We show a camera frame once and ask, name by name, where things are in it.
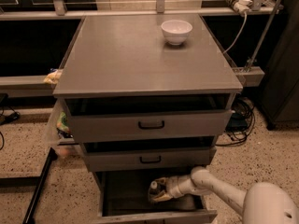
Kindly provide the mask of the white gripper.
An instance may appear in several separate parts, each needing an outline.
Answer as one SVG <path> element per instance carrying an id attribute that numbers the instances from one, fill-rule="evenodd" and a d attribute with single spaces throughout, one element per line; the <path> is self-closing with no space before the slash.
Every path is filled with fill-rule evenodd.
<path id="1" fill-rule="evenodd" d="M 172 198 L 180 198 L 183 196 L 183 193 L 180 191 L 178 186 L 178 177 L 171 176 L 171 177 L 161 177 L 158 179 L 153 180 L 150 183 L 151 188 L 157 188 L 159 185 L 166 185 L 166 191 L 161 191 L 156 194 L 149 194 L 149 200 L 152 203 L 160 203 L 166 202 L 171 200 Z"/>

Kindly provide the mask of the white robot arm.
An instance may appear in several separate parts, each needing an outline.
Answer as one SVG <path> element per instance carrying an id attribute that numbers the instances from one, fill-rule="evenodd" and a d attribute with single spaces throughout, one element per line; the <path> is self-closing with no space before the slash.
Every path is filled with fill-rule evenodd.
<path id="1" fill-rule="evenodd" d="M 208 169 L 197 166 L 189 175 L 154 179 L 148 197 L 152 203 L 178 199 L 187 194 L 216 194 L 237 214 L 242 224 L 299 224 L 299 209 L 290 195 L 279 186 L 259 182 L 247 191 L 236 188 L 214 176 Z"/>

